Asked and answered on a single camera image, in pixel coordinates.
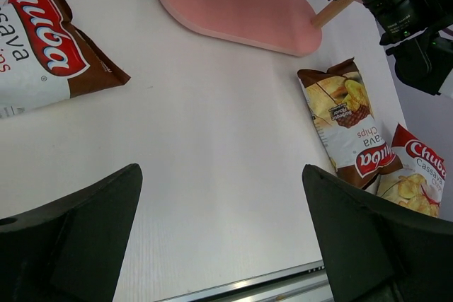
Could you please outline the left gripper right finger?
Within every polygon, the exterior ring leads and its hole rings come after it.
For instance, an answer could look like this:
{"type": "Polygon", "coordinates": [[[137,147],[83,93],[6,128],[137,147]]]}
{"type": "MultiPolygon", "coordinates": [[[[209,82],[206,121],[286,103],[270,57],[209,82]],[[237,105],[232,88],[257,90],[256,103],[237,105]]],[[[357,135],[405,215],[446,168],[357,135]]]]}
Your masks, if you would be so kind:
{"type": "Polygon", "coordinates": [[[302,182],[335,301],[452,300],[452,222],[315,165],[304,166],[302,182]]]}

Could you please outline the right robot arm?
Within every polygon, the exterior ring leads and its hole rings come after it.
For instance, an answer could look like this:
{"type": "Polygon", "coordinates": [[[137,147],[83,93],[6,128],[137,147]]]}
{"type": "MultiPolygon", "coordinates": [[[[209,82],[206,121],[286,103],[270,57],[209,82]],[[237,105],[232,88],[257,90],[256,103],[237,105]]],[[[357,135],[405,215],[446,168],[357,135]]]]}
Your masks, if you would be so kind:
{"type": "Polygon", "coordinates": [[[361,0],[383,27],[380,44],[398,79],[430,95],[452,97],[452,0],[361,0]]]}

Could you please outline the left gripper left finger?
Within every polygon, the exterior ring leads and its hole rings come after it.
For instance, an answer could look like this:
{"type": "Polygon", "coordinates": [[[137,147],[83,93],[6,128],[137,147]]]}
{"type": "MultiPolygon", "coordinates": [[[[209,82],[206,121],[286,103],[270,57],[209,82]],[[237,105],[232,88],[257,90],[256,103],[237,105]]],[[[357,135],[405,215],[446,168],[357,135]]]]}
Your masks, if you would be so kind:
{"type": "Polygon", "coordinates": [[[1,220],[2,301],[111,301],[142,188],[129,164],[1,220]]]}

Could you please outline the red chips bag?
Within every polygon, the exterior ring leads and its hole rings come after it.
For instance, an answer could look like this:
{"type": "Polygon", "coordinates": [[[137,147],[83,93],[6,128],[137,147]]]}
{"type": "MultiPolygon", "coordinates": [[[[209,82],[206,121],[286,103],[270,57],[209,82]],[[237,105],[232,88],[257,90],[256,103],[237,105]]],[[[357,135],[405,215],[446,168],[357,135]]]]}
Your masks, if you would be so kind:
{"type": "Polygon", "coordinates": [[[377,196],[437,218],[447,175],[443,159],[401,125],[391,148],[402,168],[381,176],[377,196]]]}

